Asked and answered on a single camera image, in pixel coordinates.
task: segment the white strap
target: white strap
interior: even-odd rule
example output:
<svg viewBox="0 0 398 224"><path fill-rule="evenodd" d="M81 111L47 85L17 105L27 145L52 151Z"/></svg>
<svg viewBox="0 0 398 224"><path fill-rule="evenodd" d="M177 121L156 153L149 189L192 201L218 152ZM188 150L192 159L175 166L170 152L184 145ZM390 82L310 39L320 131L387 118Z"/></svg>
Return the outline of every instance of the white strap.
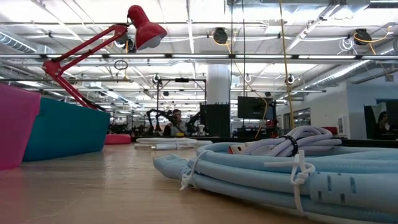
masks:
<svg viewBox="0 0 398 224"><path fill-rule="evenodd" d="M266 167L286 167L292 166L292 173L290 174L290 183L294 187L294 202L297 210L304 215L303 206L301 204L300 197L300 185L304 184L311 173L315 172L315 166L310 163L306 163L304 156L304 150L299 150L298 154L294 156L292 162L265 162ZM301 172L296 175L297 168L300 168Z"/></svg>
<svg viewBox="0 0 398 224"><path fill-rule="evenodd" d="M193 175L195 173L195 168L198 164L199 158L204 155L206 152L211 152L211 150L205 150L199 154L196 161L193 163L192 170L190 175L183 174L181 179L181 188L180 190L186 189L189 185L193 185Z"/></svg>

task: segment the red desk lamp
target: red desk lamp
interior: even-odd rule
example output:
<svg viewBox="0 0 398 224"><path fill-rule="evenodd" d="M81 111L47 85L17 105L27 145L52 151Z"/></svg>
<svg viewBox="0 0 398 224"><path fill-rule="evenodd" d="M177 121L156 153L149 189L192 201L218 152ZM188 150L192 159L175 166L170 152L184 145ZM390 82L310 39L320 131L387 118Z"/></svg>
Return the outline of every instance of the red desk lamp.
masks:
<svg viewBox="0 0 398 224"><path fill-rule="evenodd" d="M129 8L127 17L130 18L131 24L133 24L137 29L135 41L138 50L142 50L148 47L151 48L157 47L160 44L160 41L163 39L163 37L167 35L167 32L163 27L149 21L144 10L140 6L131 6ZM102 49L103 47L112 43L112 41L121 38L123 35L127 33L128 27L131 24L115 24L109 27L108 29L95 35L90 40L87 40L86 42L80 44L74 49L71 49L69 52L61 55L60 57L44 62L42 67L43 70L47 74L49 74L56 82L58 82L60 86L64 88L71 96L73 96L74 99L77 102L79 102L82 106L103 110L103 108L91 102L90 100L85 98L81 93L79 93L79 91L77 91L68 81L66 81L66 79L62 77L62 74L70 67L76 65L77 63L81 62L88 56L99 51L99 49ZM74 58L65 65L61 65L61 62L63 60L65 60L66 58L70 57L73 54L76 54L79 50L87 47L88 45L92 44L94 41L98 40L99 38L103 37L104 35L112 31L114 31L114 35L112 38L105 40L103 43L99 44L93 49L89 49L87 52L81 54L77 58Z"/></svg>

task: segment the table surface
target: table surface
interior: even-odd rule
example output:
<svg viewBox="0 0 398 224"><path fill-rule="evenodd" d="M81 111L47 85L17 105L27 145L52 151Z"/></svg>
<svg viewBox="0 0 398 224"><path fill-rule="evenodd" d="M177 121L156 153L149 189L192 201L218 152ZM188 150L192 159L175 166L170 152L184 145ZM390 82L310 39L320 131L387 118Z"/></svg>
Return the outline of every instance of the table surface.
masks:
<svg viewBox="0 0 398 224"><path fill-rule="evenodd" d="M150 151L134 145L0 171L0 223L316 223L204 190L179 191L152 158L193 149Z"/></svg>

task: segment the white pillar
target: white pillar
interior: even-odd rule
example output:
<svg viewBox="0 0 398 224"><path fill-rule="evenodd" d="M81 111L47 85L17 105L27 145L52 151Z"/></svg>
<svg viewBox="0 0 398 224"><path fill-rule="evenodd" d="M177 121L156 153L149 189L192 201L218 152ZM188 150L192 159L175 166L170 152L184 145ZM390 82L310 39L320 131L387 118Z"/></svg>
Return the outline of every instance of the white pillar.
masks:
<svg viewBox="0 0 398 224"><path fill-rule="evenodd" d="M228 64L207 65L207 104L228 104L231 73Z"/></svg>

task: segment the teal block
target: teal block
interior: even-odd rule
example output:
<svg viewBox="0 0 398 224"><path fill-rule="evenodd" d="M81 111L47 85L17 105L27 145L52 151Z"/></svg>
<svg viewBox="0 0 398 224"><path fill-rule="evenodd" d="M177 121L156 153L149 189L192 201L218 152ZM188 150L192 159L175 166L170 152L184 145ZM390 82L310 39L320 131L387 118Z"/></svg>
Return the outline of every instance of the teal block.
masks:
<svg viewBox="0 0 398 224"><path fill-rule="evenodd" d="M39 161L101 151L108 113L42 98L23 161Z"/></svg>

